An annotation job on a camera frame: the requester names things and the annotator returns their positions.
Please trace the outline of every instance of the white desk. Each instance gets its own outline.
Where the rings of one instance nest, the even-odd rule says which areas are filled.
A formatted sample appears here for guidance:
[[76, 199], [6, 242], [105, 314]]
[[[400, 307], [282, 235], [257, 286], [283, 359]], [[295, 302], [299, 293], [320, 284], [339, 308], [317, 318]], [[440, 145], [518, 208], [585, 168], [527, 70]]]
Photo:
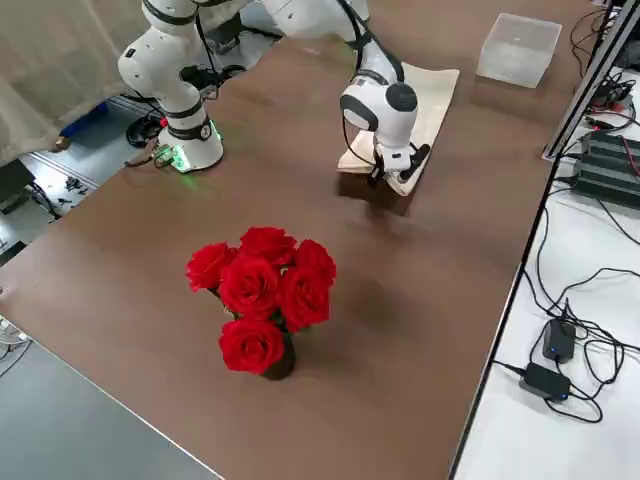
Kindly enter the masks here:
[[[616, 120], [605, 121], [616, 123]], [[579, 129], [576, 136], [586, 130]], [[640, 139], [640, 127], [625, 137]], [[561, 167], [559, 175], [568, 173]], [[565, 185], [556, 184], [553, 190]], [[640, 272], [640, 247], [615, 227], [593, 200], [570, 192], [549, 197], [549, 236], [541, 259], [542, 279], [552, 297], [600, 267]], [[640, 212], [607, 204], [623, 227], [640, 239]], [[544, 231], [541, 220], [526, 262], [538, 298], [544, 298], [535, 279], [535, 256]], [[618, 340], [640, 345], [640, 280], [605, 273], [600, 280], [568, 293], [576, 315], [597, 322]], [[525, 367], [528, 354], [547, 317], [533, 303], [526, 279], [514, 284], [514, 302], [504, 319], [495, 359]], [[613, 352], [593, 355], [595, 368], [607, 378], [613, 371]], [[534, 361], [553, 369], [536, 350]], [[475, 417], [460, 447], [455, 480], [637, 480], [640, 478], [640, 355], [631, 352], [614, 385], [604, 388], [598, 403], [604, 419], [596, 425], [557, 415], [544, 401], [518, 386], [519, 378], [498, 365], [489, 366]], [[587, 393], [595, 391], [582, 348], [563, 371]], [[585, 404], [570, 399], [572, 413], [595, 416]]]

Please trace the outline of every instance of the brown table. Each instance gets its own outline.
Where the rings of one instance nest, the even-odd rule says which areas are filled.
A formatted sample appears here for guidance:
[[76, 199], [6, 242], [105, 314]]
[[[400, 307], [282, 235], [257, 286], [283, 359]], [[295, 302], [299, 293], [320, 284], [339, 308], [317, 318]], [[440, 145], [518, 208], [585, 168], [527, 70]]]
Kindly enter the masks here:
[[[442, 479], [522, 254], [577, 83], [584, 0], [371, 1], [400, 58], [462, 75], [407, 216], [336, 194], [333, 40], [282, 41], [210, 106], [226, 157], [181, 176], [124, 170], [0, 270], [0, 310], [227, 480]], [[499, 12], [564, 24], [536, 90], [474, 76]], [[183, 277], [251, 225], [325, 244], [332, 320], [296, 339], [292, 377], [224, 367], [228, 317]]]

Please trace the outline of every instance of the transparent plastic box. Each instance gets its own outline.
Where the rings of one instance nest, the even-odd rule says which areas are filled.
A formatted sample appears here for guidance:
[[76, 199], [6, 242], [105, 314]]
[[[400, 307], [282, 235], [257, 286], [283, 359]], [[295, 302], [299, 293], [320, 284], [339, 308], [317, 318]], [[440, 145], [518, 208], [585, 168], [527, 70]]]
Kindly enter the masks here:
[[476, 73], [537, 87], [551, 63], [560, 30], [557, 23], [501, 13], [482, 46]]

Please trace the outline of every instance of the black power adapter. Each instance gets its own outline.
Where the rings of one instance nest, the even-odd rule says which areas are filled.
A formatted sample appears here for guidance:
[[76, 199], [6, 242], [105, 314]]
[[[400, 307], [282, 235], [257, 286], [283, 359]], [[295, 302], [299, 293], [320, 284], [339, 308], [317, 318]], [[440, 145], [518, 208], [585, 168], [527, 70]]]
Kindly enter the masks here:
[[576, 327], [554, 318], [544, 329], [542, 355], [554, 362], [568, 362], [573, 358], [575, 342]]
[[561, 402], [569, 398], [571, 381], [553, 370], [530, 363], [522, 374], [520, 387], [545, 400]]

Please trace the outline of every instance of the dark vase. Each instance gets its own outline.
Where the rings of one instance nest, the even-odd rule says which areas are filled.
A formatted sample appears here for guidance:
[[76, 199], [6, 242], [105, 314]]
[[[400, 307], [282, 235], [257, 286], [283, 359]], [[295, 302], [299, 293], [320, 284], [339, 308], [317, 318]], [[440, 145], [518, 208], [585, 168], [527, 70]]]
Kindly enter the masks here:
[[291, 341], [291, 335], [284, 334], [284, 353], [282, 358], [271, 365], [262, 376], [267, 380], [282, 380], [287, 378], [293, 372], [296, 366], [296, 350]]

